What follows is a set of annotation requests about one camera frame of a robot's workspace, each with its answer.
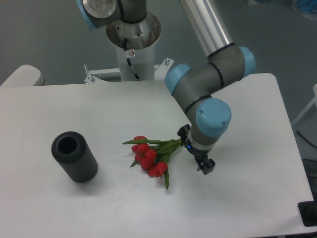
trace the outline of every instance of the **light blue joint cap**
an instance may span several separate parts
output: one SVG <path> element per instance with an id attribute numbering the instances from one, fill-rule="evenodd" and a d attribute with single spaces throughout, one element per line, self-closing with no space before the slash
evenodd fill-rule
<path id="1" fill-rule="evenodd" d="M 197 125 L 207 136 L 220 137 L 227 130 L 230 121 L 230 107 L 218 98 L 208 98 L 197 108 Z"/>
<path id="2" fill-rule="evenodd" d="M 254 73 L 256 70 L 257 62 L 256 59 L 254 58 L 253 53 L 247 48 L 247 47 L 239 47 L 239 49 L 242 51 L 244 55 L 244 74 L 243 77 L 248 76 L 251 73 Z"/>
<path id="3" fill-rule="evenodd" d="M 165 77 L 165 84 L 171 93 L 173 95 L 174 89 L 178 82 L 181 80 L 181 78 L 184 76 L 184 74 L 187 73 L 187 71 L 191 70 L 192 68 L 186 64 L 179 64 L 172 68 Z"/>
<path id="4" fill-rule="evenodd" d="M 85 19 L 85 22 L 89 28 L 89 30 L 94 30 L 94 29 L 97 29 L 96 26 L 91 22 L 91 20 L 89 19 L 89 17 L 87 16 L 85 10 L 84 10 L 84 7 L 82 6 L 81 4 L 81 1 L 80 0 L 76 0 L 76 3 L 77 3 L 77 6 L 83 16 L 83 18 Z"/>

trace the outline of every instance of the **white chair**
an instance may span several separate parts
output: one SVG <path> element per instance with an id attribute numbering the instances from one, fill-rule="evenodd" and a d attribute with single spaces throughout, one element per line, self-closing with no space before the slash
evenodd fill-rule
<path id="1" fill-rule="evenodd" d="M 45 80 L 41 72 L 30 65 L 22 65 L 0 86 L 0 88 L 19 88 L 42 86 Z"/>
<path id="2" fill-rule="evenodd" d="M 315 96 L 292 121 L 292 127 L 308 119 L 317 108 L 317 84 L 313 87 Z"/>

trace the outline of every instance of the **bolt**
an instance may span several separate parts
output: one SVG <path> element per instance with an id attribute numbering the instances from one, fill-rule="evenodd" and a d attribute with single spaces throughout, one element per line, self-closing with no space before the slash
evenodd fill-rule
<path id="1" fill-rule="evenodd" d="M 90 74 L 90 81 L 92 81 L 92 82 L 94 82 L 94 81 L 95 81 L 95 79 L 94 79 L 94 77 L 93 77 L 93 75 L 92 75 L 92 74 Z"/>
<path id="2" fill-rule="evenodd" d="M 165 59 L 165 65 L 167 66 L 168 65 L 168 62 L 170 62 L 169 58 L 166 58 Z"/>
<path id="3" fill-rule="evenodd" d="M 84 68 L 85 68 L 86 75 L 88 75 L 89 74 L 89 70 L 88 70 L 88 67 L 87 67 L 86 64 L 84 64 Z"/>

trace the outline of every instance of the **black cylindrical container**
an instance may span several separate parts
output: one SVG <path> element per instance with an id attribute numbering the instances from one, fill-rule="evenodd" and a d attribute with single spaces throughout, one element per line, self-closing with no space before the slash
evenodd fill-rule
<path id="1" fill-rule="evenodd" d="M 98 164 L 85 138 L 74 131 L 64 132 L 52 144 L 52 155 L 75 182 L 87 182 L 98 171 Z"/>

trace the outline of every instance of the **tulip bouquet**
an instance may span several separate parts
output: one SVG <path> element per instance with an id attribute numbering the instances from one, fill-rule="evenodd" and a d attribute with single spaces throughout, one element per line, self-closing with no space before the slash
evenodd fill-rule
<path id="1" fill-rule="evenodd" d="M 167 164 L 174 151 L 181 146 L 181 140 L 148 140 L 145 136 L 137 136 L 123 144 L 135 144 L 131 149 L 136 155 L 130 167 L 140 164 L 143 170 L 148 171 L 150 177 L 162 178 L 164 175 L 165 186 L 168 189 L 169 175 Z"/>

